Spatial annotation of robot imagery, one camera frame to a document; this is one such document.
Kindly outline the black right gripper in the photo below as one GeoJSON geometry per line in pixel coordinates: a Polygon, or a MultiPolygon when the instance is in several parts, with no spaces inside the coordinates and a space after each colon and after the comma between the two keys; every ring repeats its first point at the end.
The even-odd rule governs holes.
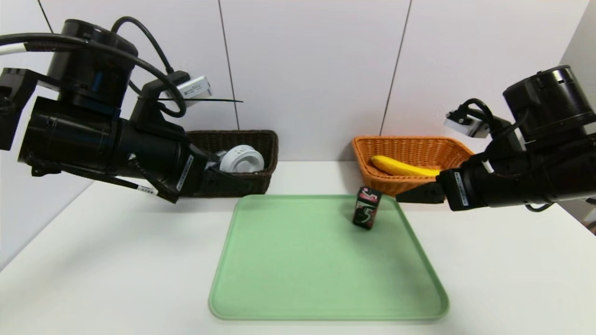
{"type": "Polygon", "coordinates": [[[517,206],[528,199],[528,160],[521,155],[505,159],[475,159],[444,170],[437,182],[422,184],[395,196],[398,203],[442,204],[453,211],[517,206]]]}

